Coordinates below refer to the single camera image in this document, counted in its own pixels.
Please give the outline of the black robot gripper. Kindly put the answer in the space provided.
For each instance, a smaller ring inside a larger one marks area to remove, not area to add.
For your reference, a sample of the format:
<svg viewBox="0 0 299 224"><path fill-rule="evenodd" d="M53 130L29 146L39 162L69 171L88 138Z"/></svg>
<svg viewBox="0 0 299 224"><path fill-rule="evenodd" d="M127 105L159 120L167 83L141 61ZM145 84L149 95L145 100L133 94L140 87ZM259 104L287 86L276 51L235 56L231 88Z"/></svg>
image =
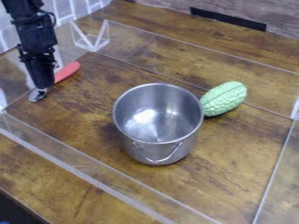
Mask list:
<svg viewBox="0 0 299 224"><path fill-rule="evenodd" d="M25 63L32 82L37 88L53 84L55 49L55 14L43 9L43 0L0 0L10 16L20 43L17 50L20 61Z"/></svg>

